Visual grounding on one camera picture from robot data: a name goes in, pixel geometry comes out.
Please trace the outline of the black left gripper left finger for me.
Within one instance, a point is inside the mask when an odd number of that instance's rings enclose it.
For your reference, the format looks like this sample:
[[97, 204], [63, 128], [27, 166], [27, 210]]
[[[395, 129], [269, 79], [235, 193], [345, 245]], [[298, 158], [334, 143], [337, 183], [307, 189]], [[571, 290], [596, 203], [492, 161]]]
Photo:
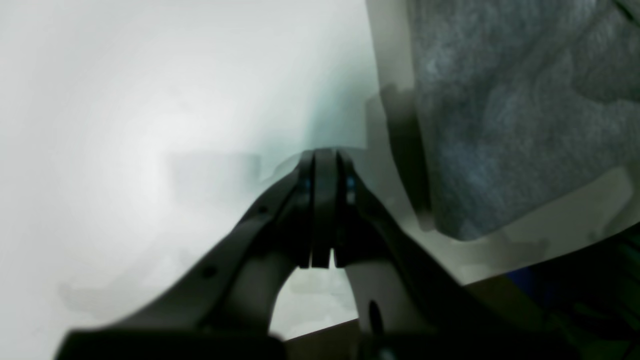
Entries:
[[70, 332], [57, 360], [285, 360], [269, 335], [297, 268], [330, 265], [330, 151], [302, 153], [224, 239], [168, 290], [123, 319]]

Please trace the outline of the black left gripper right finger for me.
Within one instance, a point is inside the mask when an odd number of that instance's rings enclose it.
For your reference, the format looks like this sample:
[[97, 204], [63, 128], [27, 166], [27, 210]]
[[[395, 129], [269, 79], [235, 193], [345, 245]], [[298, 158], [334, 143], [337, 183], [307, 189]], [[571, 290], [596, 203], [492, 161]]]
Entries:
[[564, 339], [525, 330], [480, 303], [400, 228], [336, 151], [334, 262], [360, 317], [359, 360], [573, 360]]

